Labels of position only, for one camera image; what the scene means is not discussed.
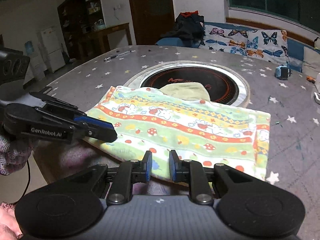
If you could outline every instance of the green cloth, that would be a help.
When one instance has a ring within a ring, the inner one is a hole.
[[[166,95],[183,100],[210,101],[210,96],[204,86],[197,82],[174,83],[160,88],[160,91]]]

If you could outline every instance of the refrigerator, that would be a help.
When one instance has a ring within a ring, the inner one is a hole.
[[[61,43],[54,27],[42,30],[38,34],[44,62],[50,72],[55,72],[65,65]]]

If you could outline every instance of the orange object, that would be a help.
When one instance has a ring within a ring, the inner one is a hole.
[[[312,84],[314,84],[314,83],[316,82],[316,79],[313,78],[313,77],[310,77],[310,76],[307,76],[307,80],[308,80],[309,82],[311,82]]]

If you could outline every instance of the red garment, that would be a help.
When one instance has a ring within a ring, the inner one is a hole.
[[[189,16],[191,16],[191,14],[196,14],[196,15],[199,15],[198,11],[195,11],[195,12],[184,12],[184,13],[180,13],[183,17],[187,18]]]

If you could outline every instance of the folded towel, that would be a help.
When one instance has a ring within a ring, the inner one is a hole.
[[[225,163],[264,179],[269,149],[270,114],[205,100],[187,101],[155,88],[111,87],[87,112],[111,122],[118,139],[85,140],[121,161],[152,155],[152,175],[170,180],[169,151],[205,167]]]
[[[160,91],[174,98],[180,98],[183,100],[194,101],[202,99],[210,101],[208,91],[202,84],[197,82],[168,84],[160,88]]]

